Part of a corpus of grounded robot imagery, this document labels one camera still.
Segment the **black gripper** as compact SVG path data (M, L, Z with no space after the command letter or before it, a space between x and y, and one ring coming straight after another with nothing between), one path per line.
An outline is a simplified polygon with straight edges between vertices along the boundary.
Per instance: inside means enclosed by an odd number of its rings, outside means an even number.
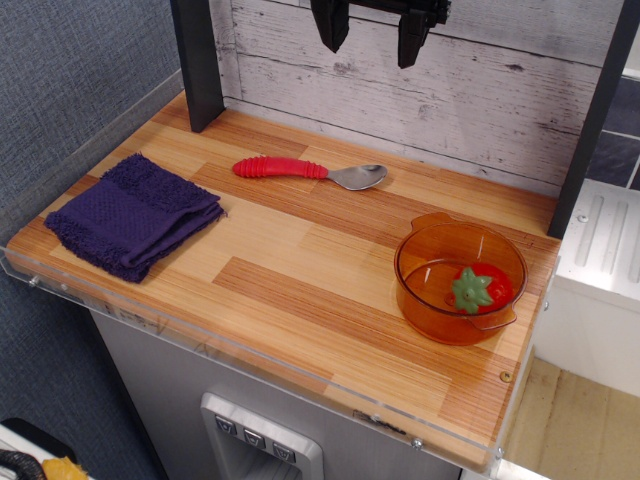
M351 0L356 5L401 15L398 37L398 66L413 66L426 40L429 26L447 22L448 0ZM311 11L322 43L336 53L349 33L349 2L311 0Z

